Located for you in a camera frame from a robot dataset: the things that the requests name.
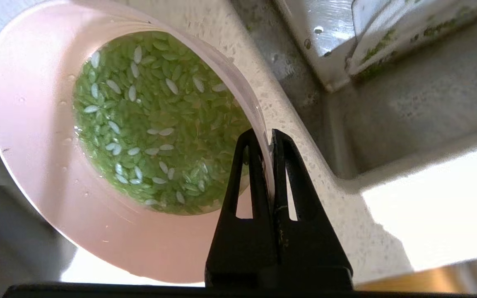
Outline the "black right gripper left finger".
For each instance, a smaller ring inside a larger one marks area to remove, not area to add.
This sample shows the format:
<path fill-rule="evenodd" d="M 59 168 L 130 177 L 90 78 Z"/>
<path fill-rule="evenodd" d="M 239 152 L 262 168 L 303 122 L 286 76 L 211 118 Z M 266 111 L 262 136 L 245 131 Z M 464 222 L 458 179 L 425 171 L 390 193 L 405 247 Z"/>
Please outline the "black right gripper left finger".
<path fill-rule="evenodd" d="M 253 217 L 237 217 L 244 159 L 248 159 Z M 277 264 L 263 154 L 254 130 L 237 140 L 231 172 L 214 237 L 205 264 L 205 285 L 213 288 L 256 288 L 263 274 Z"/>

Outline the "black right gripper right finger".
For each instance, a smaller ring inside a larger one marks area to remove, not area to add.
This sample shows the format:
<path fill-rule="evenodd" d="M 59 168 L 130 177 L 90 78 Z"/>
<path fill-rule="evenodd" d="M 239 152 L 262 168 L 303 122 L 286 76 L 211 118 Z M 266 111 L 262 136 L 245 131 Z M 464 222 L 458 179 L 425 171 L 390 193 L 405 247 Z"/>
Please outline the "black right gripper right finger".
<path fill-rule="evenodd" d="M 353 269 L 295 142 L 273 130 L 273 221 L 277 284 L 300 290 L 351 290 Z"/>

